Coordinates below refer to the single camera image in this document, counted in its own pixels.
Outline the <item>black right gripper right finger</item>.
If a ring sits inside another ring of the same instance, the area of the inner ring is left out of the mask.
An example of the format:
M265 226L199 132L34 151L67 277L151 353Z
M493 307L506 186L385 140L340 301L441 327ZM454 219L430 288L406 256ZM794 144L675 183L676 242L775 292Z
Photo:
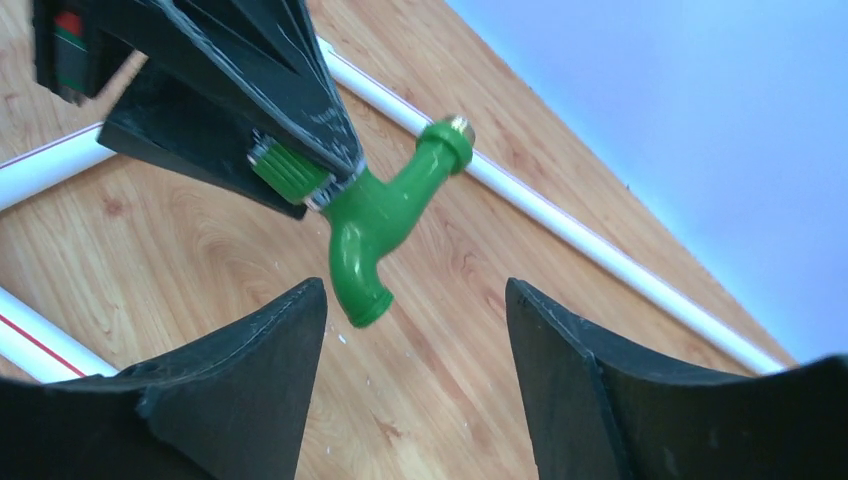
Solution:
M542 479L843 479L847 359L761 377L609 331L526 281L506 318Z

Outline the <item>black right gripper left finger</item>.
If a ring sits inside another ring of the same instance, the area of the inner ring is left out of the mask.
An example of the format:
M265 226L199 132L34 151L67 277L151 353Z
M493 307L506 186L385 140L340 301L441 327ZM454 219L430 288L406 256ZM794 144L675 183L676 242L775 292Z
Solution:
M5 479L291 479L327 318L308 278L107 377L1 384Z

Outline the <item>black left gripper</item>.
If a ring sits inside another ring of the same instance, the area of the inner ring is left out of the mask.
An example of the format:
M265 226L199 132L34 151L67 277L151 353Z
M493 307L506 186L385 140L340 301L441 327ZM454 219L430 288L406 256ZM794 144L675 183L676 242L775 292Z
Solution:
M364 152L301 1L33 0L37 83L81 105L146 55L98 142L300 220L252 170L253 133L339 179Z

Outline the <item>green water faucet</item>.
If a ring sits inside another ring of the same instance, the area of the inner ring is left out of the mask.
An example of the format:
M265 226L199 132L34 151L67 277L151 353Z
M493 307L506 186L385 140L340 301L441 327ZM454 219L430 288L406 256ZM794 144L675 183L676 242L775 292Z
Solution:
M365 328L386 313L393 294L378 275L380 260L417 225L436 192L471 162L476 133L459 115L425 127L405 167L383 182L362 167L345 182L304 156L264 137L248 155L252 170L283 199L319 212L331 230L329 270L349 322Z

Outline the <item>white PVC pipe frame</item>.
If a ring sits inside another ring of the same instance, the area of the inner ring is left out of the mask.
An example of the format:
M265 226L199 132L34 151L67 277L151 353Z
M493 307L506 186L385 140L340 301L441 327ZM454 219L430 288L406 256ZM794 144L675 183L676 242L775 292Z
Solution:
M429 117L319 42L336 82L412 134ZM1 207L7 209L113 156L97 142L101 126L89 125L1 165ZM776 360L617 247L591 231L538 192L476 153L468 173L567 242L661 310L756 374L784 370ZM1 293L1 355L33 379L50 383L116 369L8 291Z

